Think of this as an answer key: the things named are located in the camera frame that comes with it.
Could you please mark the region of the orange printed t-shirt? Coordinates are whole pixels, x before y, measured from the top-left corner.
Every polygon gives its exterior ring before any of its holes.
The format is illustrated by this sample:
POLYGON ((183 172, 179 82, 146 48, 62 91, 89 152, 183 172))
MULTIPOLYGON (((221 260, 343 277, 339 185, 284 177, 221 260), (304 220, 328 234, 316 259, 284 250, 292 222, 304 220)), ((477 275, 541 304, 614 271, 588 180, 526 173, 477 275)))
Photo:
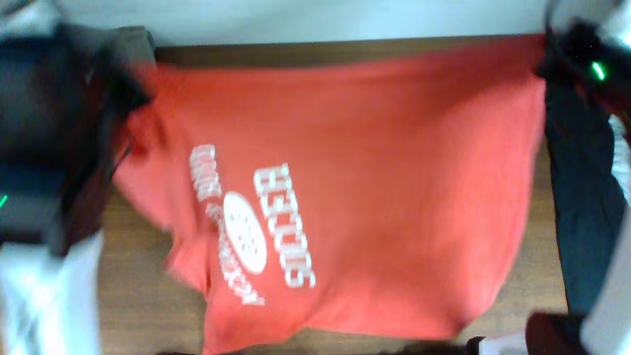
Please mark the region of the orange printed t-shirt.
POLYGON ((308 68, 140 66, 116 187, 206 300, 203 352, 306 328, 444 340, 519 253, 539 35, 308 68))

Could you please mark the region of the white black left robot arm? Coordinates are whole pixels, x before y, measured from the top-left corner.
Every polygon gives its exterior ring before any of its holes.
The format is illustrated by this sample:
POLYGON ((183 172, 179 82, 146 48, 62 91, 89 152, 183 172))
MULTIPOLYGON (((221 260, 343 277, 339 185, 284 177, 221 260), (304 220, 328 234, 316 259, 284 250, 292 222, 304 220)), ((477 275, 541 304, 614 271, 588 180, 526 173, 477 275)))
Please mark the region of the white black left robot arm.
POLYGON ((98 273, 129 114, 150 101, 106 33, 53 1, 1 5, 1 336, 98 354, 98 273))

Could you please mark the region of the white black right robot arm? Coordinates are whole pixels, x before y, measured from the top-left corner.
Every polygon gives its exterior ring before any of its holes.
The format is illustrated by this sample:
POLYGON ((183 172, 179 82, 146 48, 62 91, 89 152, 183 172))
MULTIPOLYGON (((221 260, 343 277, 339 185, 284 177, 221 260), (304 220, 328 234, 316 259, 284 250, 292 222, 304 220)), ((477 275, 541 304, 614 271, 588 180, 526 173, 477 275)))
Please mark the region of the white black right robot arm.
POLYGON ((438 354, 630 351, 630 4, 557 32, 544 13, 544 133, 568 311, 532 313, 523 330, 476 336, 438 354))

